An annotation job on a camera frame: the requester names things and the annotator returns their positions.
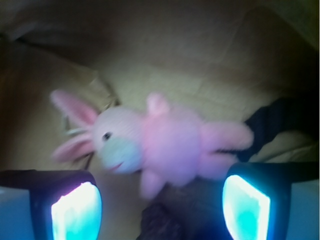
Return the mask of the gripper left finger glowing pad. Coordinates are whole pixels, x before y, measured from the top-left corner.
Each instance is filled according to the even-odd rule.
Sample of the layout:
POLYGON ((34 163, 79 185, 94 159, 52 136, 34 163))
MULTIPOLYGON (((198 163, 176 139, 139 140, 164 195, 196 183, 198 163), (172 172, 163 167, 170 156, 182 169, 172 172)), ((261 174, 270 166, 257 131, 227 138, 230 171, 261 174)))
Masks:
POLYGON ((86 170, 0 173, 2 240, 96 240, 103 203, 86 170))

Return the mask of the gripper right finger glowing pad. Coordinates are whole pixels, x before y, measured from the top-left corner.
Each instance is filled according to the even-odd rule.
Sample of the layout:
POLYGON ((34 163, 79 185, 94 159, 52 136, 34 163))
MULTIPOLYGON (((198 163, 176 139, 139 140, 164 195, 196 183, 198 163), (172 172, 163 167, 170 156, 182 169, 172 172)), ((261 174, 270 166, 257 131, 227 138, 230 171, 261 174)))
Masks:
POLYGON ((234 240, 318 240, 318 162, 237 163, 224 181, 222 209, 234 240))

